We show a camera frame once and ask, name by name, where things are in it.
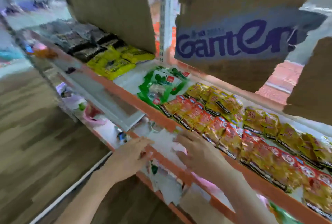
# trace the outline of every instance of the person's left hand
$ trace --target person's left hand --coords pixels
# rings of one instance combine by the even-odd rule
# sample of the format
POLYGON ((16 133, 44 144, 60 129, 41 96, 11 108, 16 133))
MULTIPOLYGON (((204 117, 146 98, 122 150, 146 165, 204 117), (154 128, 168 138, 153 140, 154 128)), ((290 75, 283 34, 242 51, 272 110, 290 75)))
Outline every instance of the person's left hand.
POLYGON ((100 175, 110 182, 110 186, 138 172, 151 155, 144 148, 154 142, 146 137, 129 140, 120 146, 100 169, 100 175))

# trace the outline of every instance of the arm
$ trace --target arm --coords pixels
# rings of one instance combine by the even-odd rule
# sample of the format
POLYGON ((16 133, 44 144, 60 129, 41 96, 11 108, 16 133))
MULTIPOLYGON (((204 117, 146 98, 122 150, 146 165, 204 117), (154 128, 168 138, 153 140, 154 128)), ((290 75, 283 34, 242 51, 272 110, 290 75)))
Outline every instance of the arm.
POLYGON ((198 134, 183 131, 175 139, 188 151, 177 151, 179 159, 198 176, 217 185, 233 206, 241 224, 278 224, 249 186, 242 173, 235 170, 210 143, 198 134))
POLYGON ((147 138, 136 138, 116 150, 104 166, 92 174, 55 224, 90 224, 109 189, 134 175, 146 164, 150 157, 141 153, 151 143, 147 138))

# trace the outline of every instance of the wood plank floor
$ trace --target wood plank floor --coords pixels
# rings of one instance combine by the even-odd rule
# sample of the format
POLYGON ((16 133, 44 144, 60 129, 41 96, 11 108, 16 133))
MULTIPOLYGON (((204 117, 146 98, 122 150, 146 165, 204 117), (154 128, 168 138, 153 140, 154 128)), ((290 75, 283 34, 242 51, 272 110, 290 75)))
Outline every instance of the wood plank floor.
MULTIPOLYGON (((53 100, 35 70, 0 80, 0 224, 27 224, 109 150, 53 100)), ((78 190, 40 223, 53 223, 78 190)), ((181 223, 132 177, 111 189, 93 223, 181 223)))

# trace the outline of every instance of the forearm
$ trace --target forearm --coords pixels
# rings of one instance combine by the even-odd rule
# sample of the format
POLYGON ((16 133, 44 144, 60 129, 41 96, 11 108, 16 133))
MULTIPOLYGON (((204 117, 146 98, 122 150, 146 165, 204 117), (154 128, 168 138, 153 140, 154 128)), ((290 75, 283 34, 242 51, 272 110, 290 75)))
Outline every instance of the forearm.
POLYGON ((278 224, 249 186, 242 173, 230 165, 216 173, 215 184, 224 192, 241 224, 278 224))
POLYGON ((81 192, 68 205, 55 224, 91 223, 101 201, 110 188, 109 185, 103 185, 103 176, 101 173, 102 170, 98 170, 92 174, 81 192))

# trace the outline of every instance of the person's right hand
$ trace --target person's right hand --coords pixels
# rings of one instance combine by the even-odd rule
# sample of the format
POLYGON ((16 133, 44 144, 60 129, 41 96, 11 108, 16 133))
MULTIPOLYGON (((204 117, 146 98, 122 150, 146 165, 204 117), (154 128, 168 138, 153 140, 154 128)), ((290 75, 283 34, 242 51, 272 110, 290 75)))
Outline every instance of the person's right hand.
POLYGON ((196 132, 184 130, 173 141, 187 149, 187 155, 182 151, 176 151, 176 155, 185 166, 212 183, 216 183, 216 173, 226 174, 231 167, 218 149, 196 132))

